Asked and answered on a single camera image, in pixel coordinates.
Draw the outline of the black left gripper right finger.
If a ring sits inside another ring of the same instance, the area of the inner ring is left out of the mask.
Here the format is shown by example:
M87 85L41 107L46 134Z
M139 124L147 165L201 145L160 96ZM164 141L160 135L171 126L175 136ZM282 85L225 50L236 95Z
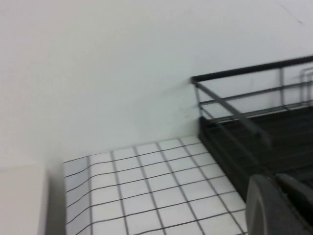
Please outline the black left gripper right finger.
M287 174L276 174L276 183L291 203L304 230L313 234L313 189Z

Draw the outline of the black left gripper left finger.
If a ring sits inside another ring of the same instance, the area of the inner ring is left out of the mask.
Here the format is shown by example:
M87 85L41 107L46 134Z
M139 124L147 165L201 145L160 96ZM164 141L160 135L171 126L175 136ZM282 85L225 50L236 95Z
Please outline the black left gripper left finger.
M250 235L295 235L297 220L290 205L263 175L250 178L246 196L246 226Z

